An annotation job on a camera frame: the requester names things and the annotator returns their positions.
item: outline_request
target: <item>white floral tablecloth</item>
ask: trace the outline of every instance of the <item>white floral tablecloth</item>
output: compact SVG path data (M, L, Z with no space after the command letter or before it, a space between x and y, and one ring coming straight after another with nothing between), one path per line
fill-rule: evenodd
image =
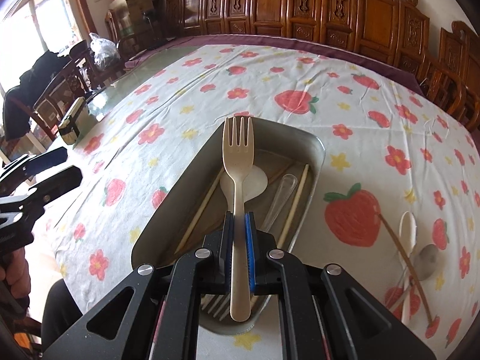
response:
M84 181L43 225L61 272L85 312L131 272L131 249L168 191L225 116L253 115L301 128L326 147L316 227L294 252L307 264L342 265L384 301L401 266L375 220L418 222L418 248L435 243L441 264L417 292L410 329L447 358L470 327L480 297L480 161L470 134L426 99L342 60L260 46L204 46L125 97L77 145L69 162ZM237 337L200 329L198 359L280 359L275 301Z

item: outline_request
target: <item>finger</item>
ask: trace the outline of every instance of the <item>finger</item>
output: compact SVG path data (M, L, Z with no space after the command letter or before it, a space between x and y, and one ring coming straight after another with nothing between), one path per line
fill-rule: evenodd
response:
M22 277L10 288L10 293L15 299L26 297L31 290L30 273L28 271L28 262L25 262L25 270Z
M7 283L11 286L20 280L25 270L25 249L18 249L14 251L12 255L13 258L7 268Z

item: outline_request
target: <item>beige plastic fork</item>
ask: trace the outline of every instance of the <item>beige plastic fork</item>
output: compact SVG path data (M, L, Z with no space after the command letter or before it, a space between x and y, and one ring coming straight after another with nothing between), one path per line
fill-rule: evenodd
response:
M232 144L230 145L229 119L223 127L223 166L235 184L233 201L232 276L230 284L230 316L243 322L250 317L250 286L248 280L247 245L245 239L245 208L243 206L243 180L254 164L254 126L248 118L248 133L240 121L240 137L237 141L237 119L233 118Z

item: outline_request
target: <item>metal screw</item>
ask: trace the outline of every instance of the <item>metal screw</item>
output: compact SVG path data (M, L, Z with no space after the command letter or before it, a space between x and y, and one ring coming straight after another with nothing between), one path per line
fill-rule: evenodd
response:
M330 264L326 269L329 275L338 276L342 273L342 267L337 264Z
M140 276L148 276L153 272L153 266L150 264L143 264L138 267L137 272Z
M282 259L283 256L285 256L285 253L283 252L283 250L273 249L268 253L268 255L273 259L279 260Z
M205 249L204 247L201 248L201 249L198 249L196 252L195 252L195 257L199 258L199 259L206 259L207 257L210 256L210 251L208 249Z

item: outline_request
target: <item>white plastic bag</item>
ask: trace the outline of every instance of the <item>white plastic bag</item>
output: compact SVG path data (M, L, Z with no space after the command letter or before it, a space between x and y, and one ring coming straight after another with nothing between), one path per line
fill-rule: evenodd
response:
M100 38L92 32L90 38L92 38L90 48L95 53L95 64L101 71L106 71L108 67L120 61L120 54L114 42Z

